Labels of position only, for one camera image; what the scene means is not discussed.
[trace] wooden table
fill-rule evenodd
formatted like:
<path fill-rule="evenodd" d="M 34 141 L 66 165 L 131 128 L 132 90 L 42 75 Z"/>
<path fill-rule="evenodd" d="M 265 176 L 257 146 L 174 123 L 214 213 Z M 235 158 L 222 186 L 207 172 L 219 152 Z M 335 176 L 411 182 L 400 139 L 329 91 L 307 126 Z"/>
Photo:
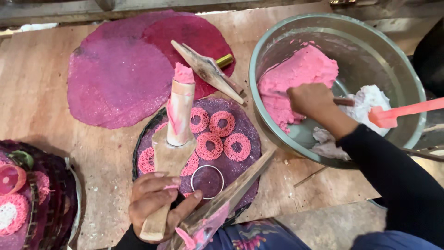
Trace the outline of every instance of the wooden table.
<path fill-rule="evenodd" d="M 202 17 L 224 35 L 237 60 L 232 78 L 244 85 L 245 111 L 261 137 L 263 150 L 279 144 L 258 194 L 237 222 L 319 209 L 379 197 L 359 171 L 327 169 L 297 189 L 293 185 L 322 168 L 286 150 L 254 110 L 248 88 L 250 55 L 262 34 L 289 16 L 331 12 L 327 3 L 208 14 Z M 84 214 L 78 249 L 114 246 L 130 222 L 131 156 L 144 125 L 108 130 L 75 120 L 67 104 L 67 63 L 71 52 L 97 26 L 54 28 L 15 34 L 0 56 L 0 139 L 11 138 L 70 157 L 83 189 Z M 444 174 L 433 175 L 444 183 Z"/>

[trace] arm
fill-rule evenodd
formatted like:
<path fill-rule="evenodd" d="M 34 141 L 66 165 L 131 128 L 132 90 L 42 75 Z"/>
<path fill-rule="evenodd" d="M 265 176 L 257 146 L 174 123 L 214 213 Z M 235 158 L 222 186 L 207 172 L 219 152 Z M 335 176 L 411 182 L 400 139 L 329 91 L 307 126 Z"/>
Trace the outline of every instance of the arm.
<path fill-rule="evenodd" d="M 132 222 L 128 231 L 116 246 L 117 250 L 151 250 L 157 245 L 170 239 L 175 233 L 175 228 L 196 208 L 202 200 L 202 191 L 197 190 L 168 213 L 164 238 L 159 242 L 145 242 L 139 238 L 142 225 L 148 215 L 159 208 L 171 204 L 177 198 L 176 189 L 166 189 L 166 186 L 179 186 L 179 177 L 164 177 L 164 172 L 147 173 L 138 178 L 131 193 L 130 206 L 128 208 Z"/>
<path fill-rule="evenodd" d="M 388 207 L 386 230 L 405 232 L 444 247 L 444 189 L 427 171 L 392 143 L 345 115 L 323 84 L 302 85 L 287 92 L 292 108 L 324 126 L 384 198 Z"/>

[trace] cylindrical wooden tube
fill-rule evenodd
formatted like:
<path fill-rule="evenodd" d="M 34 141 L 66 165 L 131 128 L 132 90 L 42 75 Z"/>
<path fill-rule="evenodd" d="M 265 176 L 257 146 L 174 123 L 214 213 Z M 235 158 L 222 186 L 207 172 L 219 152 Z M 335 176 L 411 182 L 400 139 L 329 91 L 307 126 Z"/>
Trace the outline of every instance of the cylindrical wooden tube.
<path fill-rule="evenodd" d="M 171 97 L 166 106 L 168 114 L 166 140 L 173 146 L 182 146 L 189 140 L 195 86 L 195 83 L 183 84 L 173 79 Z"/>

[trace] aluminum basin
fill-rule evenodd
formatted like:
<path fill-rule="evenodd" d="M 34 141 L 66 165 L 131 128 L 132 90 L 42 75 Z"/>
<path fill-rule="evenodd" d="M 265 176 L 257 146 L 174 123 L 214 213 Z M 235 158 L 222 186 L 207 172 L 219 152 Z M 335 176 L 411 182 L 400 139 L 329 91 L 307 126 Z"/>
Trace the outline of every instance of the aluminum basin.
<path fill-rule="evenodd" d="M 285 134 L 271 119 L 259 96 L 257 82 L 262 74 L 292 56 L 293 51 L 303 47 L 302 42 L 309 41 L 337 61 L 339 75 L 332 87 L 335 96 L 355 94 L 364 85 L 377 85 L 394 108 L 425 101 L 424 88 L 393 41 L 351 17 L 324 13 L 293 16 L 262 36 L 251 56 L 249 80 L 254 103 L 264 122 L 282 142 L 306 158 L 335 168 L 356 169 L 352 161 L 329 159 L 309 150 L 316 143 L 313 128 L 320 126 L 311 119 L 289 125 L 291 132 Z M 385 138 L 398 147 L 411 149 L 421 136 L 425 119 L 425 112 L 399 117 L 398 127 L 391 129 Z"/>

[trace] purple round sheet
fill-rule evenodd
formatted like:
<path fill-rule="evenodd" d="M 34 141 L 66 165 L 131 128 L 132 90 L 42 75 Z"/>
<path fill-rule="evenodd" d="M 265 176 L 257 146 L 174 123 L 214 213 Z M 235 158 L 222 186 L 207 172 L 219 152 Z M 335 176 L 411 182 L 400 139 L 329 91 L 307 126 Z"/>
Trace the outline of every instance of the purple round sheet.
<path fill-rule="evenodd" d="M 234 182 L 245 170 L 250 167 L 254 162 L 256 162 L 261 157 L 261 141 L 259 139 L 258 132 L 256 131 L 253 124 L 250 122 L 249 118 L 245 114 L 245 112 L 241 109 L 241 107 L 234 100 L 227 100 L 224 98 L 215 98 L 209 97 L 200 100 L 196 100 L 193 103 L 193 107 L 203 108 L 208 112 L 208 115 L 211 117 L 217 111 L 225 110 L 233 114 L 236 120 L 236 126 L 233 130 L 233 133 L 242 133 L 250 140 L 251 143 L 251 152 L 247 159 L 236 162 L 230 160 L 224 152 L 222 152 L 221 156 L 215 160 L 207 161 L 203 160 L 199 157 L 199 166 L 203 165 L 212 165 L 218 168 L 222 175 L 224 176 L 224 189 L 228 187 L 232 182 Z M 155 129 L 159 127 L 162 123 L 168 121 L 168 117 L 165 116 L 155 128 L 148 131 L 140 140 L 140 145 L 137 148 L 137 155 L 140 155 L 142 151 L 151 147 L 151 137 L 155 132 Z M 194 134 L 197 138 L 200 134 L 210 132 L 209 127 L 203 130 L 200 133 Z M 222 137 L 222 142 L 225 141 L 227 137 Z M 207 149 L 212 150 L 212 143 L 207 142 Z M 138 176 L 143 175 L 143 173 L 138 170 Z M 179 191 L 181 193 L 191 193 L 193 192 L 191 188 L 191 175 L 182 177 L 182 184 L 179 187 Z M 220 178 L 220 174 L 213 168 L 204 167 L 199 169 L 193 179 L 194 188 L 200 189 L 203 191 L 203 196 L 206 198 L 210 198 L 215 196 L 221 190 L 222 180 Z M 242 197 L 240 202 L 236 205 L 234 210 L 239 209 L 246 204 L 252 202 L 256 193 L 258 192 L 259 179 L 257 179 L 253 185 L 248 189 L 245 195 Z M 209 200 L 202 200 L 201 203 L 206 203 Z"/>

